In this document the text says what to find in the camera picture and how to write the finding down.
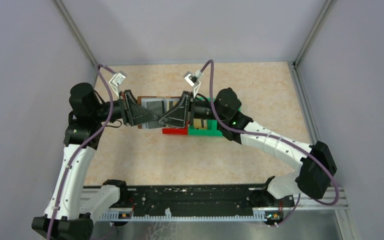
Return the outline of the brown leather card holder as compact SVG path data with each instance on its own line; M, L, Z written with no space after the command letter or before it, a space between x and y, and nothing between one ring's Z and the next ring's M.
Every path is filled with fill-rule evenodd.
M157 114L161 117L163 114L168 112L175 104L180 100L178 96L139 96L137 98L138 103L150 110L151 112ZM161 129L167 128L167 125L160 124L158 120L146 122L138 126L139 129Z

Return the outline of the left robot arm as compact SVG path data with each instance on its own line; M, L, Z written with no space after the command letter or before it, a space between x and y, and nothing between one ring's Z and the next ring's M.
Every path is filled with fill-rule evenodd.
M132 200L125 181L109 179L87 201L82 202L84 182L108 123L121 120L137 126L158 119L158 115L137 103L130 90L121 98L100 102L89 83L70 90L68 127L65 130L63 159L57 183L43 216L31 227L48 240L88 240L97 220L110 207L124 207Z

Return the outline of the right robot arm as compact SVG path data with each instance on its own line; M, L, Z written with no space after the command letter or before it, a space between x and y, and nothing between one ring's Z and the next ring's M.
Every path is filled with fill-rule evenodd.
M220 90L213 102L193 100L192 93L184 91L178 103L158 122L167 127L184 128L191 117L215 120L217 130L227 140L259 149L293 168L292 173L269 180L267 189L261 193L267 206L275 206L281 198L294 194L321 200L337 171L329 147L321 141L303 143L271 131L243 114L241 106L230 87Z

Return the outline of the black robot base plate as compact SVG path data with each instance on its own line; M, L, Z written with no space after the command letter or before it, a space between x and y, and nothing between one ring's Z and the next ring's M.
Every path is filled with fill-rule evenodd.
M111 208L132 208L135 217L248 217L254 208L287 208L292 196L274 198L265 183L135 185L122 190Z

